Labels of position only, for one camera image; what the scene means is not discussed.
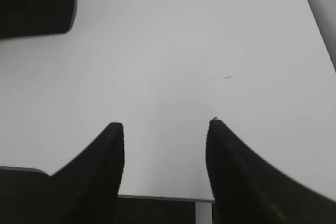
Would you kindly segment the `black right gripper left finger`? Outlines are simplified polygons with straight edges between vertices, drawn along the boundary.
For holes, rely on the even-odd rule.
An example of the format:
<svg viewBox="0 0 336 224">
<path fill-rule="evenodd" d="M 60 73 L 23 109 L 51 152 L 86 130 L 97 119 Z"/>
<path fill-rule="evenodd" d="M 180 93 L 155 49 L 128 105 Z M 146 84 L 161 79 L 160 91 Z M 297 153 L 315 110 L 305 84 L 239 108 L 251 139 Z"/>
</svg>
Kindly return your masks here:
<svg viewBox="0 0 336 224">
<path fill-rule="evenodd" d="M 124 169 L 124 132 L 108 126 L 52 175 L 59 211 L 55 223 L 114 223 Z"/>
</svg>

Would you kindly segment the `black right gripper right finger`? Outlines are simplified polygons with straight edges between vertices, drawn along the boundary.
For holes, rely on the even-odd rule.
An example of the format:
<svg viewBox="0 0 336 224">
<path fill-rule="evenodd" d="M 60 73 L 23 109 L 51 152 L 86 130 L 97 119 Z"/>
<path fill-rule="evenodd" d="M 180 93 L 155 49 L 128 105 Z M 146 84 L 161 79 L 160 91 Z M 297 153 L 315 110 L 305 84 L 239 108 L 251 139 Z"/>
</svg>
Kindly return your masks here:
<svg viewBox="0 0 336 224">
<path fill-rule="evenodd" d="M 335 223 L 335 201 L 273 167 L 218 118 L 206 168 L 220 223 Z"/>
</svg>

